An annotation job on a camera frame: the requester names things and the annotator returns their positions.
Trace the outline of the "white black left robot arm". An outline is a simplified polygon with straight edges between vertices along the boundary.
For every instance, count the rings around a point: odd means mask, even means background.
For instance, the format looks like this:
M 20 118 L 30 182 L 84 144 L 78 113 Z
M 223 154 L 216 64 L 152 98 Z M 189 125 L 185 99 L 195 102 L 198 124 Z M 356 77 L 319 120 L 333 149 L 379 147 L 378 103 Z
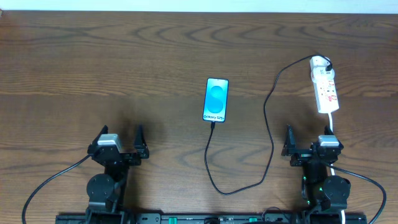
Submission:
M 149 148 L 139 126 L 134 140 L 134 152 L 122 153 L 117 134 L 108 133 L 104 126 L 88 146 L 88 155 L 104 167 L 102 174 L 93 176 L 87 186 L 89 196 L 86 223 L 135 223 L 135 215 L 123 207 L 129 168 L 139 166 L 149 158 Z

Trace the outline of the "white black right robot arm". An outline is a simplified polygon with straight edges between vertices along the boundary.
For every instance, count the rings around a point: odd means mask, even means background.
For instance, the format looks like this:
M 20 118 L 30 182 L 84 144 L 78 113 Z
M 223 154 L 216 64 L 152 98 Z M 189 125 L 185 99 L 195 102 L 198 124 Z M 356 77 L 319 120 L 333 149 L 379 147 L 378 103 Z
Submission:
M 287 125 L 282 156 L 290 157 L 290 166 L 301 167 L 302 197 L 308 208 L 300 212 L 294 223 L 341 223 L 341 212 L 347 208 L 351 190 L 348 179 L 328 174 L 327 168 L 338 160 L 343 149 L 342 143 L 331 129 L 325 127 L 318 141 L 307 149 L 296 145 L 293 129 Z

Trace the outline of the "blue screen smartphone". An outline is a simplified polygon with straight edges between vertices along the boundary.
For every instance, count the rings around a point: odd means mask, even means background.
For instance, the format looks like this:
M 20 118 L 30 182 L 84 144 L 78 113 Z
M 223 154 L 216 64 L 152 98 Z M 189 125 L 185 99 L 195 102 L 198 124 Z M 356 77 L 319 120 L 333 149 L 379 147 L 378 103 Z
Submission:
M 203 120 L 224 123 L 228 104 L 229 80 L 208 78 L 203 106 Z

